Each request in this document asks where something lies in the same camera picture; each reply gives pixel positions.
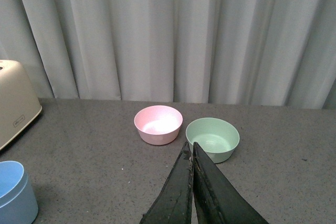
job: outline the cream-colored container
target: cream-colored container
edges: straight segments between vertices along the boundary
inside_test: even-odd
[[[21,63],[0,60],[0,150],[41,112],[30,79]]]

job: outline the blue bowl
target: blue bowl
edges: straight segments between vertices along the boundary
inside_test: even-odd
[[[31,224],[38,206],[23,165],[0,162],[0,223]]]

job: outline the curtain fold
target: curtain fold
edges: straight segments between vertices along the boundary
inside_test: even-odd
[[[336,108],[336,0],[0,0],[39,97]]]

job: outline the gray countertop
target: gray countertop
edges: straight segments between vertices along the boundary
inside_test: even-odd
[[[34,223],[139,223],[195,119],[233,124],[240,144],[217,166],[269,223],[335,223],[336,111],[285,107],[41,99],[41,115],[0,151],[21,162],[39,205]],[[152,146],[133,124],[142,108],[178,109],[175,141]],[[192,223],[197,223],[193,208]]]

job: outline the bowl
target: bowl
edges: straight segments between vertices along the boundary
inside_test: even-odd
[[[226,161],[239,143],[239,133],[230,123],[218,118],[200,118],[185,131],[190,149],[197,142],[215,163]]]
[[[144,108],[134,117],[141,139],[152,145],[164,145],[175,140],[183,122],[181,113],[169,106]]]
[[[17,161],[0,162],[0,223],[31,224],[38,206],[23,165]]]

